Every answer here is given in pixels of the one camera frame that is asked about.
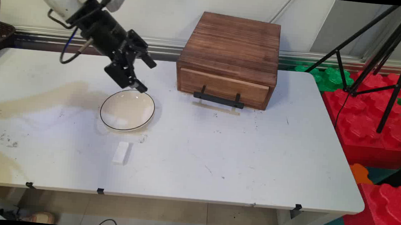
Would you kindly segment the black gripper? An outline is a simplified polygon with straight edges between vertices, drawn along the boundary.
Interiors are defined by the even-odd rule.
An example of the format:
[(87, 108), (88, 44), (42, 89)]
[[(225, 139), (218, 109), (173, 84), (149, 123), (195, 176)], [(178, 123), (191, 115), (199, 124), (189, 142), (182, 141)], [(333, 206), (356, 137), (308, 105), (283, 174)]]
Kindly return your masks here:
[(104, 71), (119, 87), (129, 87), (140, 93), (147, 92), (148, 88), (137, 78), (134, 71), (134, 59), (115, 59), (115, 57), (121, 44), (128, 39), (128, 46), (135, 52), (135, 55), (142, 59), (150, 69), (155, 68), (157, 64), (148, 53), (148, 45), (134, 30), (125, 31), (114, 17), (103, 9), (104, 6), (105, 1), (100, 3), (97, 0), (89, 0), (66, 22), (70, 24), (70, 27), (80, 29), (81, 36), (85, 40), (92, 39), (91, 45), (100, 54), (113, 60), (104, 67)]

